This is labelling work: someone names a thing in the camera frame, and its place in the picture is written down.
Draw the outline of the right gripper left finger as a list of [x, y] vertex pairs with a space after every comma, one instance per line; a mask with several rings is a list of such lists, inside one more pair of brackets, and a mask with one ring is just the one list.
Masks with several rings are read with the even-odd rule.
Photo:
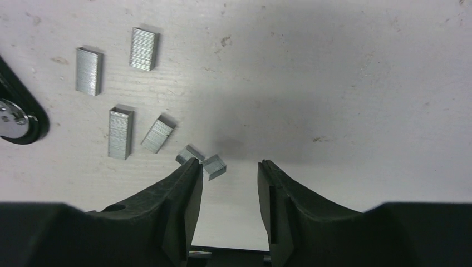
[[64, 203], [1, 203], [2, 266], [186, 266], [203, 167], [190, 159], [102, 211]]

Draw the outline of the black stapler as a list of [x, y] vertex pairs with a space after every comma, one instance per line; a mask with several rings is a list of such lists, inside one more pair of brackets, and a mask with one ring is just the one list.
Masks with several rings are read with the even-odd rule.
[[46, 111], [1, 59], [1, 138], [28, 145], [44, 138], [49, 129]]

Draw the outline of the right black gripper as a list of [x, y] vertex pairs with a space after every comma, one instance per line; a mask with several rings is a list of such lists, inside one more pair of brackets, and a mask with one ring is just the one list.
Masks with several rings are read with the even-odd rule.
[[268, 251], [192, 246], [188, 266], [272, 266]]

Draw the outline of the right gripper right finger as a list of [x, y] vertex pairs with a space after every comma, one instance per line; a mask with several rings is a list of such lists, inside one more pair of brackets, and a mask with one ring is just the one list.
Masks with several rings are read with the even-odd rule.
[[471, 205], [387, 202], [358, 212], [258, 165], [273, 266], [470, 266]]

